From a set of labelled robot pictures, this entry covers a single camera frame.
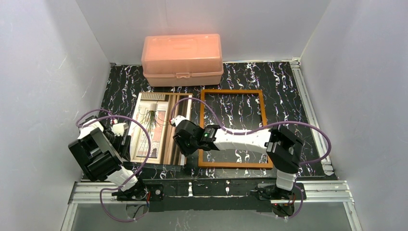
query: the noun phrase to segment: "box latch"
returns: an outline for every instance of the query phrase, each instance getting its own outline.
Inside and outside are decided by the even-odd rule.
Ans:
[[[176,73],[176,78],[190,78],[190,73]]]

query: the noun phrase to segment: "metal frame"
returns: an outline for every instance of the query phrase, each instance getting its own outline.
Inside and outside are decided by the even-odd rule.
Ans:
[[[254,61],[237,61],[234,63],[242,63],[242,62],[254,62]],[[306,85],[303,79],[302,72],[300,70],[300,64],[297,60],[293,61],[284,61],[289,62],[291,65],[291,69],[298,86],[299,94],[303,102],[303,106],[306,112],[306,116],[310,124],[319,127],[317,123],[316,115],[313,110],[312,103],[310,102],[309,95],[307,93]],[[316,147],[318,149],[319,156],[323,156],[327,149],[325,146],[325,142],[323,137],[313,131],[313,138],[316,143]],[[331,175],[334,173],[332,168],[332,163],[330,158],[326,158],[322,161],[323,169],[326,175]],[[311,180],[302,180],[298,181],[303,183],[305,186],[305,192],[307,199],[304,200],[305,203],[326,203],[326,202],[343,202],[344,209],[347,213],[347,217],[350,223],[350,227],[352,231],[361,231],[361,225],[357,217],[356,210],[354,208],[354,199],[350,192],[350,188],[348,187],[347,181],[345,180],[318,180],[318,181],[311,181]],[[69,200],[67,212],[65,215],[65,219],[63,225],[61,227],[61,231],[70,231],[74,218],[75,213],[77,211],[78,204],[99,204],[99,191],[102,188],[115,188],[116,185],[109,182],[80,182],[74,184],[74,189],[71,193],[71,197]],[[102,199],[105,204],[144,204],[143,201],[132,201],[132,202],[121,202],[117,201],[115,197],[111,195],[112,192],[104,192],[102,194]],[[192,197],[193,192],[189,190],[189,195],[187,197]],[[272,200],[271,203],[280,203],[280,200]]]
[[[298,61],[290,61],[291,69],[293,72],[293,76],[297,85],[297,89],[299,91],[300,98],[302,99],[303,108],[306,112],[307,120],[309,124],[318,127],[319,124],[316,118],[315,111],[313,110],[312,102],[310,101],[309,94],[307,92],[306,84],[303,79],[302,71],[300,70],[300,64]],[[325,141],[323,136],[315,130],[312,130],[313,139],[315,140],[316,148],[318,150],[318,154],[320,157],[324,156],[327,152],[327,148],[325,145]],[[323,166],[324,173],[328,176],[334,173],[332,162],[329,157],[326,157],[321,162]]]
[[[354,199],[345,180],[300,180],[305,187],[307,199],[304,203],[327,203],[343,202],[352,231],[361,231],[356,210],[354,209]],[[110,182],[76,182],[69,199],[69,205],[61,231],[70,231],[74,222],[76,208],[78,204],[99,204],[99,192],[102,188],[115,188],[115,184]],[[102,193],[104,204],[145,204],[144,201],[117,201],[111,195],[112,191]],[[271,203],[282,203],[282,200],[271,200]]]

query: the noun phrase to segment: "plastic box lid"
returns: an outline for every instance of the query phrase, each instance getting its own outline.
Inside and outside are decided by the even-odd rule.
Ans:
[[[146,78],[221,75],[220,37],[218,34],[147,36],[141,62]]]

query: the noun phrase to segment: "framed picture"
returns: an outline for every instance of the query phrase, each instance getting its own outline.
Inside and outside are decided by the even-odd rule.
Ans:
[[[176,146],[173,135],[175,128],[169,124],[170,112],[176,102],[192,94],[183,93],[139,93],[132,118],[141,123],[149,133],[151,152],[147,163],[165,165],[184,165],[183,156]],[[176,114],[187,119],[191,114],[191,101],[183,101],[176,106]],[[143,162],[148,151],[147,137],[144,132],[132,123],[129,134],[130,158],[132,162]]]
[[[226,127],[247,129],[267,124],[262,90],[222,90],[205,89],[201,91],[201,100],[209,104]],[[200,126],[215,123],[212,114],[201,104]],[[266,154],[245,150],[223,150],[198,152],[199,167],[222,168],[273,168]]]

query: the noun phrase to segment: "peach plastic storage box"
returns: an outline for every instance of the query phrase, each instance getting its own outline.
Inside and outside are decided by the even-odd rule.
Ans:
[[[217,85],[224,72],[218,34],[148,36],[141,63],[152,87]]]

